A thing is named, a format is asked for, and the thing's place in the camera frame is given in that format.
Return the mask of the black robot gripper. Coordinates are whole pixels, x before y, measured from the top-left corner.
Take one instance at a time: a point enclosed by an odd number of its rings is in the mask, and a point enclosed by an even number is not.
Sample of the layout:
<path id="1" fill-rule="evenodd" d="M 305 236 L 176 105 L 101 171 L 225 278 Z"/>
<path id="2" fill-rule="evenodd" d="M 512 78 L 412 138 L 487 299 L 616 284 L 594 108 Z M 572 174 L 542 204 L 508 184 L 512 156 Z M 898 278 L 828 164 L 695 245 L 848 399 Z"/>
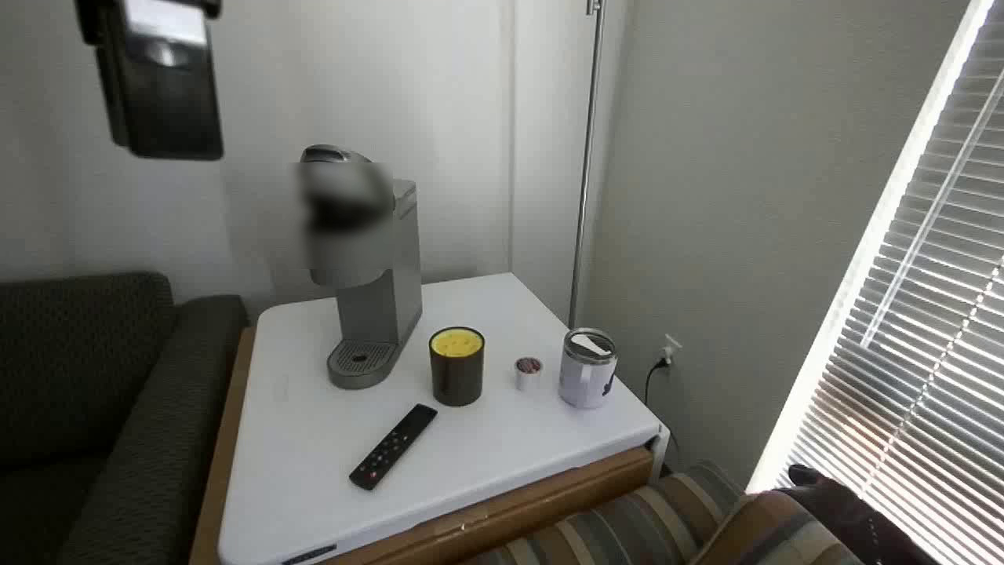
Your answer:
<path id="1" fill-rule="evenodd" d="M 75 0 L 110 138 L 146 161 L 221 161 L 209 18 L 224 0 Z"/>

